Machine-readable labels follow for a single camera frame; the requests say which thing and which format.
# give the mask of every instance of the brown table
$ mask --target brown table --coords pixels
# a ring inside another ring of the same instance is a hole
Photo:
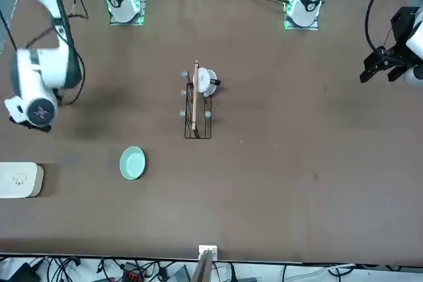
[[[49,134],[0,107],[0,160],[46,167],[39,197],[1,200],[0,249],[195,258],[217,244],[221,259],[422,265],[423,93],[385,74],[360,84],[368,1],[327,0],[320,30],[301,32],[266,0],[148,0],[142,27],[109,26],[103,1],[85,0],[78,103]],[[405,4],[377,0],[377,45]],[[18,44],[47,17],[20,0]],[[195,59],[223,85],[208,141],[185,140],[178,116]],[[118,168],[130,145],[148,156],[133,182]]]

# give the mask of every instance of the wooden stick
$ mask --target wooden stick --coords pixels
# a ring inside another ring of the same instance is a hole
[[[194,62],[194,95],[193,95],[193,99],[192,99],[192,130],[196,131],[197,130],[197,123],[196,123],[196,118],[197,118],[197,95],[198,95],[198,61],[196,60]]]

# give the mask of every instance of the floor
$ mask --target floor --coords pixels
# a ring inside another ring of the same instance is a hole
[[[3,262],[0,262],[0,279],[8,279],[10,276],[24,263],[32,263],[35,264],[37,260],[34,258],[11,258],[7,259]],[[44,260],[42,265],[40,266],[37,274],[41,277],[41,282],[47,282],[47,268],[50,260]],[[119,264],[124,264],[127,260],[117,260]],[[100,263],[99,259],[82,259],[81,265],[79,267],[70,266],[67,270],[70,278],[74,282],[94,282],[94,281],[104,281],[105,276],[104,272],[96,273],[97,267]],[[147,264],[147,261],[138,261],[138,264],[141,266],[143,264]],[[161,262],[161,266],[166,266],[169,262]],[[182,266],[186,266],[188,270],[188,274],[192,277],[196,263],[195,262],[176,262],[169,266],[168,268],[168,275],[169,277],[172,276],[175,272],[177,272]],[[106,260],[104,263],[105,270],[107,276],[110,278],[118,279],[122,275],[122,270],[111,260]],[[58,266],[53,262],[50,268],[50,281],[54,275],[54,272]],[[211,275],[211,282],[223,282],[223,281],[230,281],[231,279],[231,267],[227,263],[216,263],[216,268],[219,271],[219,276],[217,276],[215,270],[213,270]],[[235,273],[237,275],[237,279],[239,282],[254,282],[254,281],[265,281],[265,282],[273,282],[273,281],[282,281],[282,272],[284,269],[284,265],[276,265],[276,264],[234,264]],[[293,277],[297,275],[303,275],[312,273],[316,270],[320,269],[320,267],[299,267],[299,266],[287,266],[286,268],[286,275],[284,281],[293,281]],[[422,280],[421,273],[410,273],[410,272],[392,272],[392,271],[380,271],[377,269],[373,270],[358,270],[355,269],[351,274],[348,274],[342,277],[341,281],[343,282],[374,282],[374,281],[384,281],[384,282],[417,282]],[[148,282],[156,282],[158,279],[148,280]],[[169,282],[179,282],[180,280],[177,279],[169,279]],[[306,282],[334,282],[336,278],[328,274],[327,272],[323,272],[318,276],[309,277],[309,278],[302,278],[298,279],[298,281],[306,281]]]

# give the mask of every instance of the white container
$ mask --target white container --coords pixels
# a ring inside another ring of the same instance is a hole
[[[44,170],[32,162],[0,162],[0,198],[34,197],[40,193]]]

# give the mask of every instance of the bowl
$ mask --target bowl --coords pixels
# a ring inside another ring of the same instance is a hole
[[[127,148],[120,157],[119,169],[127,180],[135,180],[145,169],[145,155],[139,147]]]

